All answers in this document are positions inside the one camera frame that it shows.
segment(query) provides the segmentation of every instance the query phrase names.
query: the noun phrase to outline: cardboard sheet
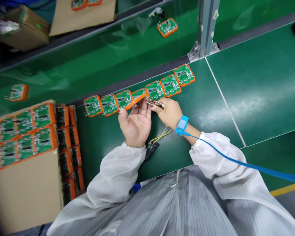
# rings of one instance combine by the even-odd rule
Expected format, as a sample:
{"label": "cardboard sheet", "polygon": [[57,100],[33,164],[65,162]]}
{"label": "cardboard sheet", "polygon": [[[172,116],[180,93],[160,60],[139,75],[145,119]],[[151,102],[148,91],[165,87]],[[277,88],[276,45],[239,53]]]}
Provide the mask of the cardboard sheet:
{"label": "cardboard sheet", "polygon": [[58,149],[0,170],[0,225],[6,234],[54,221],[62,208]]}
{"label": "cardboard sheet", "polygon": [[49,36],[111,22],[115,16],[115,5],[116,0],[103,0],[99,6],[73,11],[71,1],[57,0]]}

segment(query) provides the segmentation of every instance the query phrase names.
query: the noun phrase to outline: sleeve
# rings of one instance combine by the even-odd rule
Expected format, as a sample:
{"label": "sleeve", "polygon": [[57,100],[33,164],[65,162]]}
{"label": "sleeve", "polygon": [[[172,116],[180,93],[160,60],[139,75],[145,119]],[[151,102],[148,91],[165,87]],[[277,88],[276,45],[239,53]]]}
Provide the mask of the sleeve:
{"label": "sleeve", "polygon": [[[129,200],[129,191],[137,180],[138,169],[145,155],[146,148],[129,147],[126,143],[111,151],[103,158],[100,172],[88,185],[86,193],[62,209],[47,235],[59,236],[59,232],[64,231],[72,233],[73,230],[88,224],[89,219],[103,216],[112,207],[120,206]],[[102,224],[108,218],[106,214],[104,219],[100,217],[99,222]]]}
{"label": "sleeve", "polygon": [[[202,132],[199,138],[224,155],[246,162],[242,151],[224,135]],[[238,235],[295,235],[294,218],[269,193],[259,171],[227,160],[201,140],[189,153],[226,200],[228,218]]]}

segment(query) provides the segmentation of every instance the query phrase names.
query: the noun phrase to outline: person's left hand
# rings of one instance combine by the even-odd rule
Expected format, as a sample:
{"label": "person's left hand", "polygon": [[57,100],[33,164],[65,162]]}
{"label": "person's left hand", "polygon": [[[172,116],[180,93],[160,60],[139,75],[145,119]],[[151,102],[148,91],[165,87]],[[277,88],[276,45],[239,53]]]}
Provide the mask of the person's left hand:
{"label": "person's left hand", "polygon": [[151,131],[151,106],[142,99],[128,116],[126,109],[121,108],[118,120],[126,144],[131,147],[144,147]]}

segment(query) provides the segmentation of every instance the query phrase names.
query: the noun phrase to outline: blue wrist strap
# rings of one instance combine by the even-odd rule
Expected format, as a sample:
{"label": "blue wrist strap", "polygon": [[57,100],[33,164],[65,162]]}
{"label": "blue wrist strap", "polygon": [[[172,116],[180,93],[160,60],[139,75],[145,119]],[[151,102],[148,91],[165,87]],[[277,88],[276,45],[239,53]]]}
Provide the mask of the blue wrist strap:
{"label": "blue wrist strap", "polygon": [[187,124],[188,123],[189,118],[186,116],[182,116],[182,118],[180,119],[177,128],[175,129],[175,132],[179,135],[186,135],[185,129],[187,128]]}

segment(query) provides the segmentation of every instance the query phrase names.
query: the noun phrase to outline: cardboard box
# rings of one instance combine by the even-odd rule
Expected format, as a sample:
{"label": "cardboard box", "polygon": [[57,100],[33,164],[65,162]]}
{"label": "cardboard box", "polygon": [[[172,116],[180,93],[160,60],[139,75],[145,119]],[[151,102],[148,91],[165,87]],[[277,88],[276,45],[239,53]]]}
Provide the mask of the cardboard box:
{"label": "cardboard box", "polygon": [[24,5],[4,14],[2,20],[19,24],[19,29],[0,34],[2,43],[25,52],[49,42],[49,23]]}

